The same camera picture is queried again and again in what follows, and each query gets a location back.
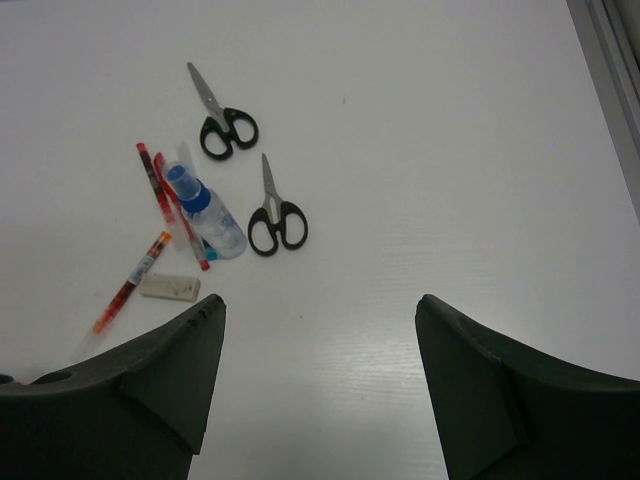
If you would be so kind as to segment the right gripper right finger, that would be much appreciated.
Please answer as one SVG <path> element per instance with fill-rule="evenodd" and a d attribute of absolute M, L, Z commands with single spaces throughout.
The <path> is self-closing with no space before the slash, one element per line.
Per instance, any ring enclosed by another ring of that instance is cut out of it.
<path fill-rule="evenodd" d="M 415 327 L 449 478 L 638 478 L 638 381 L 543 353 L 431 294 Z"/>

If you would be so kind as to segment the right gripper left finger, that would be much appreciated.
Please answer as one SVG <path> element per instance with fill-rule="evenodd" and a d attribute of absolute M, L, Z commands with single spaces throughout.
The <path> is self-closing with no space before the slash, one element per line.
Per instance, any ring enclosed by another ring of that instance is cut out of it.
<path fill-rule="evenodd" d="M 162 326 L 30 384 L 1 377 L 4 479 L 185 479 L 225 334 L 211 294 Z"/>

